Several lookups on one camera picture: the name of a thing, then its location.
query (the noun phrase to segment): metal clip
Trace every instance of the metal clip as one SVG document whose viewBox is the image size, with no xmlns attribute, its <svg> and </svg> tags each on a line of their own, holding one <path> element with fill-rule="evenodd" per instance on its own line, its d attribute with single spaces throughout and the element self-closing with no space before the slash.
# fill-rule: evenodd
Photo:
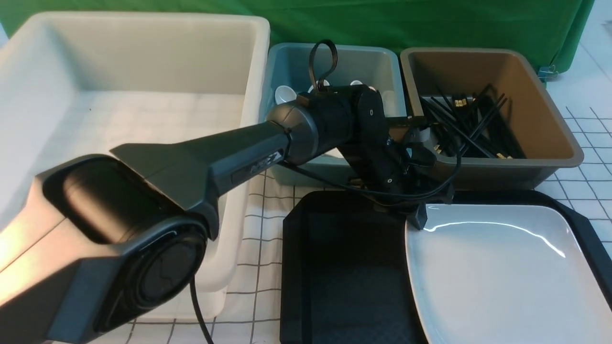
<svg viewBox="0 0 612 344">
<path fill-rule="evenodd" d="M 558 76 L 559 72 L 556 70 L 554 65 L 541 67 L 537 72 L 537 77 L 540 78 L 540 81 L 542 82 L 555 80 Z"/>
</svg>

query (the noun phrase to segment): black tray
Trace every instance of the black tray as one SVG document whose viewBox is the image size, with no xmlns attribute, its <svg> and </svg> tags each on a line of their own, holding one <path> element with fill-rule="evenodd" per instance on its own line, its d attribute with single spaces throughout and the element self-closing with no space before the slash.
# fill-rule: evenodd
<svg viewBox="0 0 612 344">
<path fill-rule="evenodd" d="M 612 260 L 589 220 L 535 191 L 457 192 L 458 204 L 525 204 L 570 224 L 612 308 Z M 283 222 L 283 344 L 427 344 L 406 269 L 405 217 L 342 191 L 309 193 Z"/>
</svg>

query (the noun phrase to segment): white square plate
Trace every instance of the white square plate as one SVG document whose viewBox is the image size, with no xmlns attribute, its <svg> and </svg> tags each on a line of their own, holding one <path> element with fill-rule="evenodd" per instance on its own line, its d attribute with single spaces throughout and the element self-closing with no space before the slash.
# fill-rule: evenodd
<svg viewBox="0 0 612 344">
<path fill-rule="evenodd" d="M 406 227 L 406 256 L 430 344 L 612 343 L 612 311 L 561 214 L 468 204 L 427 214 L 424 230 Z"/>
</svg>

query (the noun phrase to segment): large white bin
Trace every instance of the large white bin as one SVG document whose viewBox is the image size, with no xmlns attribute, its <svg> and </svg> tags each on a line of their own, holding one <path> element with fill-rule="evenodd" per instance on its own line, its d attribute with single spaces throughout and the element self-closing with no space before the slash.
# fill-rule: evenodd
<svg viewBox="0 0 612 344">
<path fill-rule="evenodd" d="M 0 49 L 0 228 L 33 175 L 66 160 L 256 124 L 269 34 L 267 20 L 232 15 L 30 18 Z M 247 189 L 220 202 L 220 237 L 196 276 L 206 318 L 221 312 L 236 269 Z M 195 319 L 184 292 L 147 317 Z"/>
</svg>

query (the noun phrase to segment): brown plastic tray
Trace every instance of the brown plastic tray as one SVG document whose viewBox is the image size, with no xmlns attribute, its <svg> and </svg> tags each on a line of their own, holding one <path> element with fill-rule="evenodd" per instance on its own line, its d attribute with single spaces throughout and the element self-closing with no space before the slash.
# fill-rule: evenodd
<svg viewBox="0 0 612 344">
<path fill-rule="evenodd" d="M 414 116 L 423 116 L 419 96 L 440 96 L 436 86 L 447 95 L 470 95 L 490 83 L 494 97 L 505 93 L 508 98 L 501 113 L 527 159 L 464 157 L 456 188 L 532 189 L 557 169 L 582 163 L 582 148 L 521 54 L 499 49 L 410 48 L 402 51 L 400 62 Z M 433 142 L 426 145 L 433 151 Z M 456 159 L 435 154 L 438 162 L 430 173 L 442 180 L 450 175 Z"/>
</svg>

